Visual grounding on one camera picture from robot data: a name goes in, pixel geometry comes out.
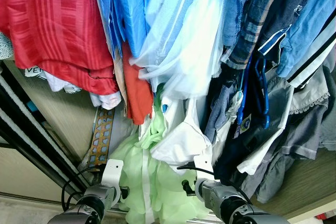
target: plaid shirt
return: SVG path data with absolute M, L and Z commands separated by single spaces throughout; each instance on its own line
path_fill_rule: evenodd
M 225 62 L 231 68 L 245 69 L 273 0 L 252 0 L 236 46 Z

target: white sheer fabric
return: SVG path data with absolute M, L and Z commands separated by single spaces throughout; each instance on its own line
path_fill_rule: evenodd
M 146 20 L 151 26 L 139 58 L 139 77 L 152 89 L 165 83 L 163 96 L 187 99 L 207 94 L 218 73 L 227 0 L 150 0 Z

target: black cable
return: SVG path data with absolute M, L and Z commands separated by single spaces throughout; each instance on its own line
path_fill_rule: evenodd
M 192 167 L 192 166 L 180 166 L 177 169 L 178 170 L 183 170 L 183 169 L 198 170 L 200 172 L 204 172 L 204 173 L 208 173 L 208 174 L 214 175 L 213 172 L 210 172 L 208 170 L 201 169 L 201 168 L 198 168 L 198 167 Z M 226 184 L 229 184 L 232 187 L 234 187 L 245 198 L 245 200 L 247 201 L 247 203 L 249 203 L 250 205 L 253 205 L 252 202 L 251 202 L 251 200 L 247 197 L 246 193 L 244 193 L 243 190 L 241 190 L 238 186 L 236 186 L 234 183 L 232 183 L 228 179 L 222 178 L 221 180 L 224 181 Z
M 70 201 L 71 201 L 71 199 L 73 198 L 73 196 L 74 196 L 74 195 L 81 195 L 81 194 L 83 194 L 82 191 L 76 191 L 76 192 L 70 194 L 70 196 L 69 196 L 69 198 L 68 198 L 68 201 L 67 201 L 67 205 L 66 205 L 67 210 L 68 210 L 69 207 L 70 207 Z
M 66 211 L 66 210 L 67 210 L 67 209 L 66 209 L 67 206 L 65 205 L 65 200 L 64 200 L 64 197 L 65 197 L 65 188 L 67 187 L 67 185 L 70 184 L 70 182 L 71 182 L 74 178 L 78 177 L 78 176 L 81 175 L 82 173 L 86 172 L 87 170 L 91 170 L 91 169 L 97 169 L 97 167 L 96 167 L 96 166 L 94 166 L 94 167 L 88 167 L 88 168 L 86 168 L 86 169 L 80 171 L 80 172 L 77 173 L 72 179 L 68 180 L 68 181 L 63 185 L 63 188 L 62 188 L 62 196 L 61 196 L 61 202 L 62 202 L 62 209 L 63 209 L 63 211 Z

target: lace trim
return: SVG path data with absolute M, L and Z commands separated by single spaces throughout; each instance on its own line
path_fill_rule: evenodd
M 290 115 L 293 114 L 302 114 L 303 112 L 306 112 L 307 110 L 309 110 L 310 108 L 314 107 L 315 105 L 320 104 L 321 102 L 323 102 L 325 99 L 328 99 L 330 96 L 329 92 L 323 94 L 322 96 L 320 96 L 319 98 L 317 98 L 316 100 L 312 101 L 311 103 L 309 103 L 308 105 L 304 106 L 303 108 L 299 108 L 297 110 L 291 110 L 289 111 Z

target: wooden panel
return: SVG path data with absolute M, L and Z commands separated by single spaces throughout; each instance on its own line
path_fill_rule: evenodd
M 75 160 L 80 161 L 92 141 L 92 124 L 96 108 L 89 93 L 52 92 L 46 80 L 25 77 L 13 61 L 5 64 L 54 129 Z
M 61 201 L 62 188 L 16 149 L 0 148 L 0 164 L 0 192 Z
M 286 219 L 303 215 L 329 203 L 336 202 L 336 153 L 320 149 L 317 159 L 299 160 L 287 171 L 281 190 L 266 204 L 259 208 Z

